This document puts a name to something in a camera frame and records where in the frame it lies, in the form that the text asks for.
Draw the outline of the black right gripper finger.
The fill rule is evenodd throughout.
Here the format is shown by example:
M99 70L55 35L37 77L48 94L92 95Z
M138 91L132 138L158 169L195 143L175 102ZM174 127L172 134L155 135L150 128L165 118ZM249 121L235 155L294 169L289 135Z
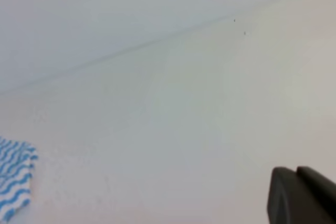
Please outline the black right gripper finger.
M335 183L308 166L271 173L268 220L278 223L335 223Z

